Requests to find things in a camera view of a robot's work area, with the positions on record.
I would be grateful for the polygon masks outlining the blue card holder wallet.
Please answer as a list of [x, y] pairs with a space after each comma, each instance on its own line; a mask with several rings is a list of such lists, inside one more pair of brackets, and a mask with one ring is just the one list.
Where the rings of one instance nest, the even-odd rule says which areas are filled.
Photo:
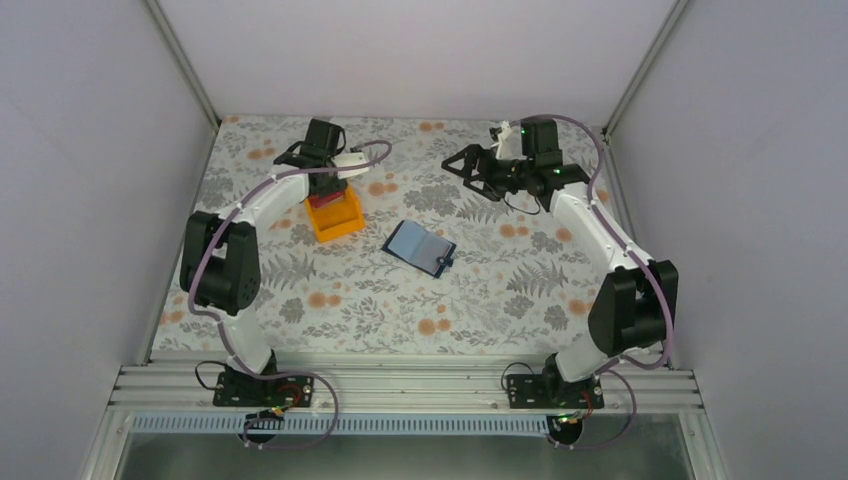
[[454, 263], [457, 245], [412, 220], [401, 221], [381, 250], [433, 278]]

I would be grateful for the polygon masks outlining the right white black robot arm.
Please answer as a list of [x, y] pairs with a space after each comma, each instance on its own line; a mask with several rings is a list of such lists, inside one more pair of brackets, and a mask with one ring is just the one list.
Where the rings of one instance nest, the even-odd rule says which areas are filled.
[[567, 227], [604, 278], [587, 317], [588, 332], [552, 354], [541, 384], [544, 399], [565, 407], [580, 393], [580, 382], [620, 360], [645, 369], [664, 366], [674, 339], [679, 273], [633, 241], [608, 213], [592, 173], [567, 163], [558, 124], [582, 130], [598, 159], [605, 149], [583, 123], [564, 115], [533, 115], [493, 130], [492, 147], [469, 145], [442, 161], [444, 170], [466, 188], [498, 202], [506, 195], [530, 194], [540, 208]]

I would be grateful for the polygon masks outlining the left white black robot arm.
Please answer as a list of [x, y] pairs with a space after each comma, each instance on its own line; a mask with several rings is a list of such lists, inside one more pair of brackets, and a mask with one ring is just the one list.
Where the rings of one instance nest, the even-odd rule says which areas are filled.
[[274, 160], [258, 185], [223, 210], [197, 210], [186, 222], [179, 285], [190, 312], [215, 323], [228, 354], [225, 364], [241, 374], [238, 390], [252, 404], [270, 402], [279, 382], [254, 306], [262, 274], [260, 233], [309, 196], [346, 188], [335, 161], [345, 147], [343, 127], [313, 119], [305, 137]]

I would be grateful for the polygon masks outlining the orange plastic bin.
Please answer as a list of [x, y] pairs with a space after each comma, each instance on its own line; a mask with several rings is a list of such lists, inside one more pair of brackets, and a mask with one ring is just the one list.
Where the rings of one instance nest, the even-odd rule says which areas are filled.
[[319, 243], [355, 233], [366, 226], [359, 198], [352, 186], [345, 189], [343, 198], [321, 209], [312, 209], [307, 199], [305, 208]]

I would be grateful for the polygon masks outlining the floral patterned table mat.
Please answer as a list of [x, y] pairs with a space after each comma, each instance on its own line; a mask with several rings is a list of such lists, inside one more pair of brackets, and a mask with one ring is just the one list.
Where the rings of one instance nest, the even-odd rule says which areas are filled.
[[[487, 145], [488, 120], [343, 118], [370, 141], [373, 170], [354, 177], [366, 225], [321, 243], [303, 205], [258, 236], [254, 305], [266, 341], [286, 352], [547, 355], [586, 331], [603, 276], [572, 225], [524, 194], [491, 202], [441, 162]], [[412, 220], [456, 244], [432, 278], [384, 252]]]

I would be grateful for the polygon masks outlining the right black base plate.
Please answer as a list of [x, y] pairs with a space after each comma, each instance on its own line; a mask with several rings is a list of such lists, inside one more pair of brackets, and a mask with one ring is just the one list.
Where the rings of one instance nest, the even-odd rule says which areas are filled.
[[605, 406], [600, 380], [568, 383], [542, 374], [509, 374], [505, 386], [511, 409], [601, 409]]

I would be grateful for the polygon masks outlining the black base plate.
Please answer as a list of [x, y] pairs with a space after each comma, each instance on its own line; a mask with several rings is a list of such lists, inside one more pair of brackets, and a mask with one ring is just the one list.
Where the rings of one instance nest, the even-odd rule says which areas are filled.
[[511, 409], [601, 409], [605, 406], [600, 380], [568, 383], [542, 374], [509, 374], [505, 386]]
[[276, 380], [258, 380], [225, 370], [218, 376], [212, 403], [216, 407], [309, 407], [315, 379], [295, 375]]

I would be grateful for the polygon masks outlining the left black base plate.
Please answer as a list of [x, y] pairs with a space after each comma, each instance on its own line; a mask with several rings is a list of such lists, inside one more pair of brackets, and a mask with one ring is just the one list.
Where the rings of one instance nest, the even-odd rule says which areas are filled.
[[225, 370], [218, 376], [212, 403], [216, 407], [309, 407], [315, 379], [295, 375], [276, 380], [258, 380]]

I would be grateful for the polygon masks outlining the aluminium mounting rail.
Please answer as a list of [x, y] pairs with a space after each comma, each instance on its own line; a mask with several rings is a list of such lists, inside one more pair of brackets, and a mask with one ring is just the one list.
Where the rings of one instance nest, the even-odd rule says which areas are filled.
[[[509, 412], [500, 378], [526, 363], [540, 368], [541, 355], [412, 355], [279, 352], [280, 368], [315, 372], [313, 413], [329, 413], [339, 398], [344, 413], [502, 414]], [[155, 351], [144, 365], [120, 369], [108, 400], [114, 410], [210, 411], [212, 394], [197, 382], [212, 381], [219, 352]], [[645, 371], [617, 365], [601, 378], [604, 397], [595, 414], [700, 413], [695, 375], [686, 370]]]

